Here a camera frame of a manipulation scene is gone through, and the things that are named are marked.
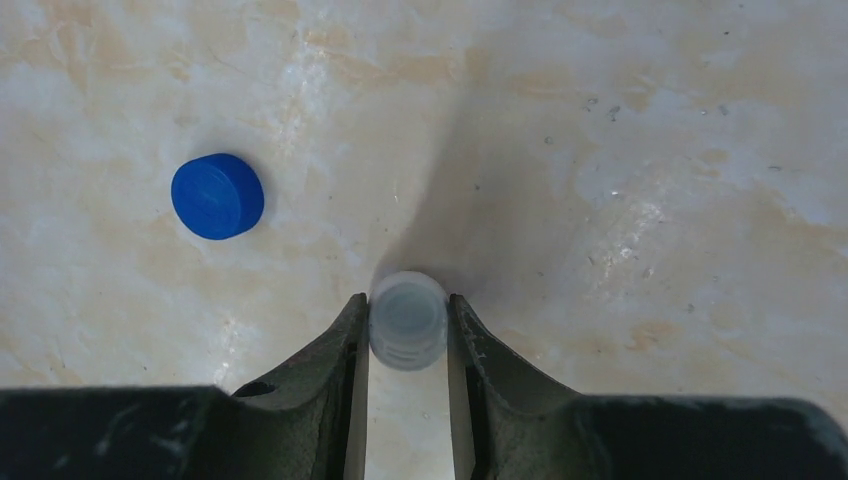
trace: white marble table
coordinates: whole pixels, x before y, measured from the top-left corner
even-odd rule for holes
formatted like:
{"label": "white marble table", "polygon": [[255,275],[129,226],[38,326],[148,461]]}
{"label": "white marble table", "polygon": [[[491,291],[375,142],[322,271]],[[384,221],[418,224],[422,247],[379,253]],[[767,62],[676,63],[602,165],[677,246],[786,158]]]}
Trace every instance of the white marble table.
{"label": "white marble table", "polygon": [[[214,382],[416,267],[583,392],[848,426],[848,4],[0,2],[0,385]],[[177,220],[242,155],[260,224]],[[369,479],[450,478],[442,360],[372,363]]]}

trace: translucent plastic cap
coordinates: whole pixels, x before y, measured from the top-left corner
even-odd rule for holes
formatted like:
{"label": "translucent plastic cap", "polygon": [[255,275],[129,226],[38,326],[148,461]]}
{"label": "translucent plastic cap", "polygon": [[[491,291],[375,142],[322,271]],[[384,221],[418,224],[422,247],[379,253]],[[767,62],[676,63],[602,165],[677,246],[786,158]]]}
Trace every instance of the translucent plastic cap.
{"label": "translucent plastic cap", "polygon": [[371,292],[368,328],[380,362],[404,371],[432,365],[447,345],[447,295],[432,278],[398,272]]}

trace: beige stain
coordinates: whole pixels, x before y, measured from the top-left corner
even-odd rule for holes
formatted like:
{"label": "beige stain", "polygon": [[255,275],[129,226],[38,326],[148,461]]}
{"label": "beige stain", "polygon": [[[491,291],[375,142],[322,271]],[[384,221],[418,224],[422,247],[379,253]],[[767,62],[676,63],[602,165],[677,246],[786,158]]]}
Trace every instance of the beige stain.
{"label": "beige stain", "polygon": [[633,343],[625,348],[645,352],[651,348],[665,348],[682,333],[682,329],[669,322],[645,322],[630,329]]}
{"label": "beige stain", "polygon": [[91,48],[92,38],[84,28],[67,24],[56,31],[57,43],[51,42],[52,54],[64,64],[68,77],[83,93],[88,89],[89,82],[85,53]]}
{"label": "beige stain", "polygon": [[469,47],[465,49],[465,69],[471,77],[472,85],[479,87],[489,79],[492,54],[485,48]]}
{"label": "beige stain", "polygon": [[193,62],[188,57],[191,53],[180,48],[180,45],[175,47],[160,52],[157,63],[164,66],[174,79],[186,83],[191,80],[190,68]]}
{"label": "beige stain", "polygon": [[76,2],[56,2],[40,0],[37,2],[47,16],[47,22],[56,25],[59,22],[76,23],[84,27],[92,26],[94,8],[91,5]]}
{"label": "beige stain", "polygon": [[516,95],[540,100],[574,98],[577,94],[574,75],[565,65],[512,75],[507,82],[509,90]]}
{"label": "beige stain", "polygon": [[[96,197],[85,195],[81,201],[81,207],[90,212],[92,232],[101,248],[131,254],[137,271],[157,285],[169,289],[191,288],[203,298],[237,299],[246,293],[266,292],[269,285],[286,292],[286,296],[297,296],[298,292],[304,295],[306,286],[302,283],[275,277],[279,277],[286,265],[300,259],[320,258],[323,260],[318,262],[322,263],[344,255],[338,242],[328,235],[303,245],[268,232],[251,242],[258,251],[266,252],[265,269],[236,265],[222,269],[216,262],[209,261],[209,254],[175,236],[184,227],[173,213],[160,215],[148,225],[133,225],[121,220],[120,211],[97,205]],[[223,248],[215,244],[209,246],[213,252],[219,250],[218,247]]]}
{"label": "beige stain", "polygon": [[[4,43],[12,40],[23,42],[34,33],[32,31],[34,27],[24,20],[22,10],[19,5],[13,2],[0,3],[0,39]],[[8,53],[7,49],[14,50],[14,44],[4,48],[4,51],[0,53],[0,58],[3,54]]]}
{"label": "beige stain", "polygon": [[616,69],[613,86],[628,108],[644,112],[657,93],[655,74],[649,63],[622,65]]}
{"label": "beige stain", "polygon": [[260,0],[255,2],[255,5],[261,15],[292,23],[300,20],[300,6],[294,0]]}
{"label": "beige stain", "polygon": [[696,175],[703,175],[705,177],[710,178],[720,178],[721,172],[715,168],[704,168],[700,165],[692,165],[692,171],[695,172]]}
{"label": "beige stain", "polygon": [[721,165],[723,163],[727,163],[728,158],[730,158],[730,154],[727,150],[710,148],[701,152],[698,155],[698,158],[707,165]]}
{"label": "beige stain", "polygon": [[742,53],[732,66],[707,63],[706,55],[733,48],[715,30],[693,28],[676,39],[685,63],[685,93],[698,108],[715,108],[732,101],[753,100],[784,108],[798,108],[811,92],[803,72],[787,64],[784,52],[791,48],[787,28],[799,31],[807,19],[792,19],[758,32],[751,44],[739,43]]}
{"label": "beige stain", "polygon": [[815,383],[814,379],[803,378],[780,364],[759,358],[745,342],[716,338],[715,343],[737,358],[755,364],[763,371],[768,371],[780,377],[792,385],[797,391],[805,392],[807,395],[815,395],[818,397],[817,400],[819,403],[824,400],[826,402],[825,407],[828,410],[840,416],[848,414],[848,395],[842,392],[834,393],[830,389],[813,387]]}
{"label": "beige stain", "polygon": [[189,16],[189,25],[215,56],[226,58],[248,45],[247,25],[238,12],[196,7]]}
{"label": "beige stain", "polygon": [[[668,382],[660,374],[658,365],[651,362],[651,354],[655,350],[631,352],[612,338],[612,328],[584,326],[567,333],[551,330],[544,334],[548,338],[561,338],[560,351],[564,359],[560,363],[546,363],[546,359],[542,358],[537,365],[581,393],[658,392],[668,389]],[[648,363],[636,366],[637,358],[647,359]]]}
{"label": "beige stain", "polygon": [[[8,326],[11,322],[5,316],[0,316],[0,325]],[[8,331],[0,333],[0,351],[11,355],[14,358],[14,365],[4,371],[5,383],[14,382],[16,385],[74,385],[81,386],[85,384],[79,374],[69,368],[65,361],[61,358],[61,347],[58,345],[58,338],[39,339],[41,342],[55,342],[55,353],[49,352],[40,362],[46,368],[33,367],[27,361],[27,355],[21,351],[21,347],[29,336],[15,335]],[[53,346],[45,346],[45,350],[53,350]]]}
{"label": "beige stain", "polygon": [[[737,360],[715,347],[687,345],[686,352],[677,358],[675,363],[679,368],[680,383],[685,387],[670,393],[711,394],[734,392],[742,387],[737,374]],[[698,381],[686,381],[687,378],[697,378]]]}
{"label": "beige stain", "polygon": [[310,29],[303,35],[303,41],[310,46],[333,50],[346,50],[351,46],[351,40],[350,32],[341,25],[332,25],[322,30]]}
{"label": "beige stain", "polygon": [[125,40],[124,32],[108,15],[98,15],[93,28],[92,61],[109,69],[131,68],[144,59]]}
{"label": "beige stain", "polygon": [[44,38],[28,40],[18,51],[20,59],[31,67],[45,67],[51,70],[62,70],[64,66],[50,51],[50,45]]}
{"label": "beige stain", "polygon": [[145,22],[152,22],[157,15],[170,13],[167,4],[161,0],[122,0],[121,3],[131,17]]}
{"label": "beige stain", "polygon": [[371,62],[340,53],[322,51],[329,60],[334,78],[344,84],[365,88],[388,87],[399,82],[435,86],[457,80],[457,62],[451,58],[424,56],[394,56],[385,68]]}
{"label": "beige stain", "polygon": [[713,306],[709,318],[718,332],[738,330],[750,322],[747,310],[735,302],[722,302]]}
{"label": "beige stain", "polygon": [[[796,279],[848,275],[848,257],[839,251],[848,246],[848,228],[813,224],[791,215],[772,190],[755,190],[751,198],[745,204],[751,227],[745,238],[754,247],[756,260],[774,262],[776,268]],[[809,305],[818,297],[810,297]]]}
{"label": "beige stain", "polygon": [[409,5],[415,13],[424,17],[435,17],[442,8],[444,0],[410,0]]}

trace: scratch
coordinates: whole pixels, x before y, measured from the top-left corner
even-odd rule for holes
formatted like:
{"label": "scratch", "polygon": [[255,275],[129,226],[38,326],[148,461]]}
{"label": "scratch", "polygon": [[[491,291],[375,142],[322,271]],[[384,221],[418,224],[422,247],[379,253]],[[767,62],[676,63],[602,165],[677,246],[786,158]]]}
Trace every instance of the scratch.
{"label": "scratch", "polygon": [[188,420],[180,420],[179,423],[174,425],[174,428],[171,429],[172,433],[180,433],[185,431],[188,428]]}
{"label": "scratch", "polygon": [[54,336],[53,340],[56,342],[56,351],[59,353],[59,361],[62,362],[62,368],[68,368],[65,365],[65,355],[62,354],[62,345],[59,344],[59,337]]}
{"label": "scratch", "polygon": [[94,445],[94,454],[95,455],[98,455],[98,456],[101,456],[101,457],[103,455],[106,455],[106,452],[109,451],[109,445],[110,445],[111,440],[112,440],[112,434],[115,433],[115,428],[118,426],[118,423],[121,421],[121,419],[123,419],[127,415],[133,413],[134,411],[138,410],[139,408],[141,408],[140,403],[133,405],[131,407],[127,407],[127,408],[121,410],[120,412],[116,413],[115,416],[112,417],[112,420],[109,421],[109,426],[107,427],[108,430],[106,431],[106,435],[104,435],[103,438],[101,438],[100,441],[97,442],[96,445]]}
{"label": "scratch", "polygon": [[210,47],[209,45],[206,45],[206,49],[207,49],[207,50],[209,50],[209,54],[210,54],[210,55],[212,55],[212,58],[214,58],[214,59],[215,59],[218,63],[220,63],[221,65],[224,65],[224,66],[226,66],[226,67],[229,67],[229,68],[231,68],[231,69],[235,70],[236,72],[238,72],[238,73],[240,73],[240,74],[244,75],[244,76],[245,76],[245,77],[247,77],[249,80],[253,80],[254,82],[261,83],[262,85],[265,85],[266,87],[270,87],[270,88],[277,88],[277,86],[276,86],[276,85],[272,85],[272,84],[270,84],[270,83],[268,83],[268,82],[266,82],[266,81],[264,81],[264,80],[261,80],[261,79],[259,79],[259,78],[256,78],[256,77],[254,77],[253,75],[251,75],[251,74],[249,74],[249,73],[245,72],[244,70],[242,70],[242,69],[238,68],[237,66],[233,65],[232,63],[225,62],[224,60],[221,60],[221,57],[219,57],[219,56],[215,53],[215,51],[214,51],[214,50],[212,50],[212,47]]}
{"label": "scratch", "polygon": [[65,157],[63,157],[62,154],[59,153],[59,150],[56,149],[55,145],[53,145],[51,142],[48,142],[44,137],[39,135],[38,132],[36,132],[35,130],[30,130],[30,132],[32,132],[32,134],[35,135],[35,138],[37,138],[38,141],[40,141],[44,145],[47,145],[48,147],[50,147],[50,149],[53,150],[53,153],[56,155],[56,157],[59,158],[59,160],[65,160]]}
{"label": "scratch", "polygon": [[62,455],[58,459],[56,459],[56,463],[53,464],[53,470],[60,470],[68,464],[68,461],[71,459],[68,455]]}
{"label": "scratch", "polygon": [[178,51],[174,50],[173,48],[169,48],[169,49],[168,49],[168,51],[169,51],[169,52],[171,52],[171,53],[173,53],[175,57],[177,57],[180,61],[182,61],[182,62],[183,62],[183,64],[185,64],[185,65],[191,65],[191,60],[189,60],[189,59],[188,59],[188,57],[186,57],[186,56],[185,56],[185,55],[183,55],[182,53],[180,53],[180,52],[178,52]]}

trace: plastic cap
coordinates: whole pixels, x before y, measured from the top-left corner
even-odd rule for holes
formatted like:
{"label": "plastic cap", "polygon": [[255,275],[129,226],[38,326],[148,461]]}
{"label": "plastic cap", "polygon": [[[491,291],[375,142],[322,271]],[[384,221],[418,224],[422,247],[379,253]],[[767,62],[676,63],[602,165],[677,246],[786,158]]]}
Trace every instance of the plastic cap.
{"label": "plastic cap", "polygon": [[371,292],[371,351],[391,368],[413,371],[435,363],[447,348],[447,324],[447,295],[423,273],[389,275]]}
{"label": "plastic cap", "polygon": [[265,208],[256,172],[226,153],[196,158],[180,167],[171,182],[171,201],[185,226],[210,240],[250,230]]}

